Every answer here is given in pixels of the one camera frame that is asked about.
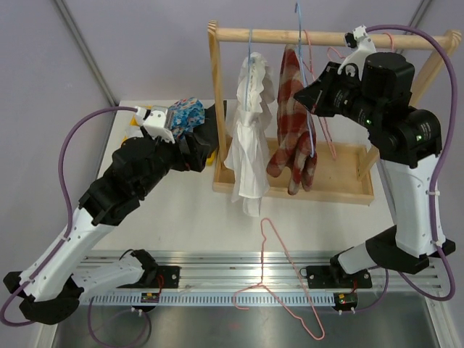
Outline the blue floral skirt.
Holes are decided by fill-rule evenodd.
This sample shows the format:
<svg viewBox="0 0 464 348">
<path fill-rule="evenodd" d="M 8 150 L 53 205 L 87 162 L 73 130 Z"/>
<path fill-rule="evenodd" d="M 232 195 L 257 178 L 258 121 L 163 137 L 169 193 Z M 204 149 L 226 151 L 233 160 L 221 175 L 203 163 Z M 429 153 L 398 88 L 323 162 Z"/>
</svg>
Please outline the blue floral skirt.
<svg viewBox="0 0 464 348">
<path fill-rule="evenodd" d="M 205 121 L 204 106 L 194 97 L 178 100 L 168 111 L 172 116 L 170 130 L 176 139 L 183 138 L 185 133 L 192 132 Z"/>
</svg>

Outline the pink wire hanger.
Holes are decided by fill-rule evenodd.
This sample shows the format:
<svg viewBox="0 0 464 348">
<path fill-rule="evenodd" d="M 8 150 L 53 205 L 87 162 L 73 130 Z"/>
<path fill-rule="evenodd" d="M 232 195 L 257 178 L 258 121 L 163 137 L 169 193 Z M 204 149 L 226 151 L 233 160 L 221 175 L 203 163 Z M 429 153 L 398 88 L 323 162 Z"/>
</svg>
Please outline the pink wire hanger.
<svg viewBox="0 0 464 348">
<path fill-rule="evenodd" d="M 315 341 L 322 341 L 326 331 L 321 322 L 317 307 L 312 300 L 306 281 L 303 280 L 299 268 L 291 258 L 283 239 L 271 219 L 265 217 L 260 221 L 261 245 L 258 264 L 252 267 L 252 275 L 245 281 L 244 288 L 231 296 L 231 304 L 242 312 L 256 305 L 277 305 L 282 307 L 293 318 L 306 334 Z M 262 302 L 258 297 L 265 296 Z M 303 305 L 311 311 L 316 332 L 296 313 L 296 306 Z"/>
<path fill-rule="evenodd" d="M 395 52 L 395 46 L 394 46 L 394 36 L 389 33 L 389 32 L 382 32 L 382 35 L 385 35 L 389 38 L 389 48 L 390 48 L 390 52 L 391 53 L 394 53 Z"/>
<path fill-rule="evenodd" d="M 323 106 L 323 98 L 326 96 L 326 92 L 323 90 L 323 87 L 326 87 L 326 83 L 322 82 L 320 80 L 320 78 L 318 78 L 318 79 L 315 78 L 314 65 L 313 65 L 313 60 L 312 60 L 312 43 L 311 43 L 311 40 L 310 40 L 310 34 L 306 30 L 303 30 L 303 33 L 305 34 L 305 37 L 307 39 L 307 44 L 309 46 L 309 64 L 310 65 L 307 67 L 307 70 L 311 74 L 311 77 L 312 77 L 314 82 L 321 83 L 321 86 L 319 88 L 319 94 L 318 94 L 318 97 L 316 99 L 316 105 L 313 107 L 314 112 L 320 112 L 322 110 L 322 106 Z M 335 49 L 332 46 L 329 46 L 327 48 L 326 53 L 327 53 L 327 57 L 329 58 L 330 62 L 333 61 L 332 58 L 331 58 L 331 55 L 330 55 L 330 51 L 335 52 L 339 59 L 345 59 L 346 58 L 337 49 Z M 336 158 L 337 158 L 336 148 L 335 148 L 333 139 L 331 137 L 328 122 L 325 119 L 324 114 L 318 114 L 318 121 L 319 121 L 321 130 L 323 132 L 323 136 L 324 136 L 324 139 L 326 141 L 326 145 L 328 146 L 328 149 L 329 149 L 329 151 L 331 153 L 332 159 L 336 160 Z"/>
</svg>

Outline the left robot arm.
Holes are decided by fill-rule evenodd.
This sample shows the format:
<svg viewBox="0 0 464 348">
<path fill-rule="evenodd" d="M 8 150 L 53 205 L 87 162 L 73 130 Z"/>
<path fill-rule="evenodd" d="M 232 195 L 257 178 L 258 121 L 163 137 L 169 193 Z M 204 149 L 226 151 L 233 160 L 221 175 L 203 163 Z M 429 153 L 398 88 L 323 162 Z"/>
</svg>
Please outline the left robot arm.
<svg viewBox="0 0 464 348">
<path fill-rule="evenodd" d="M 112 154 L 112 163 L 79 200 L 65 230 L 27 270 L 10 272 L 4 284 L 20 297 L 25 324 L 57 324 L 81 302 L 105 291 L 135 286 L 149 288 L 157 280 L 153 256 L 137 249 L 106 267 L 78 273 L 87 253 L 134 210 L 170 170 L 203 171 L 218 140 L 188 132 L 172 143 L 160 138 L 133 137 Z"/>
</svg>

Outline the red plaid skirt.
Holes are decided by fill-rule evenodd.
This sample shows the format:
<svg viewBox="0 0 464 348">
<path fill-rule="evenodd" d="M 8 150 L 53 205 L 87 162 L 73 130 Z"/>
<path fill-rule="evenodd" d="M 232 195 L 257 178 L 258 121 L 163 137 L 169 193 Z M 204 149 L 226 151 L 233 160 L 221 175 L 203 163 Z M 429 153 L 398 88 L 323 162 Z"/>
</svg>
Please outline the red plaid skirt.
<svg viewBox="0 0 464 348">
<path fill-rule="evenodd" d="M 284 168 L 291 171 L 287 192 L 310 191 L 317 166 L 315 128 L 307 124 L 307 110 L 294 99 L 303 89 L 297 47 L 287 44 L 283 51 L 278 85 L 277 136 L 278 149 L 271 157 L 268 175 L 277 178 Z"/>
</svg>

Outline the grey polka dot skirt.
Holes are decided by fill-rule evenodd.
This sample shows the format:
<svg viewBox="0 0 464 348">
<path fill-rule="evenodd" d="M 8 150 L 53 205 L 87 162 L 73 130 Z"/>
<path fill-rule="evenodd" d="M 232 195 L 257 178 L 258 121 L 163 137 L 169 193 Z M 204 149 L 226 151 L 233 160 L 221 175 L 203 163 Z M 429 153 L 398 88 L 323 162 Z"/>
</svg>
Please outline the grey polka dot skirt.
<svg viewBox="0 0 464 348">
<path fill-rule="evenodd" d="M 207 156 L 218 148 L 218 126 L 214 104 L 204 110 L 204 122 L 194 128 L 194 134 L 202 146 L 207 146 Z"/>
</svg>

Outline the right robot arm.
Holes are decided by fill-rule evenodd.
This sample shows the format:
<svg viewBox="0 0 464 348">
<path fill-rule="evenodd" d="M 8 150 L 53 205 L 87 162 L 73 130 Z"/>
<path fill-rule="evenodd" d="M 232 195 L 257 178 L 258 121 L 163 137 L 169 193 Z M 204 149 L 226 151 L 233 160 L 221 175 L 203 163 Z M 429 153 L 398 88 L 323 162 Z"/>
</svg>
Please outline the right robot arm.
<svg viewBox="0 0 464 348">
<path fill-rule="evenodd" d="M 396 223 L 331 258 L 328 275 L 335 286 L 345 287 L 375 267 L 415 275 L 432 257 L 456 250 L 439 227 L 439 210 L 432 202 L 441 126 L 433 113 L 410 106 L 414 72 L 402 55 L 376 52 L 366 57 L 362 69 L 328 63 L 314 83 L 294 95 L 314 115 L 342 115 L 364 127 L 391 182 Z"/>
</svg>

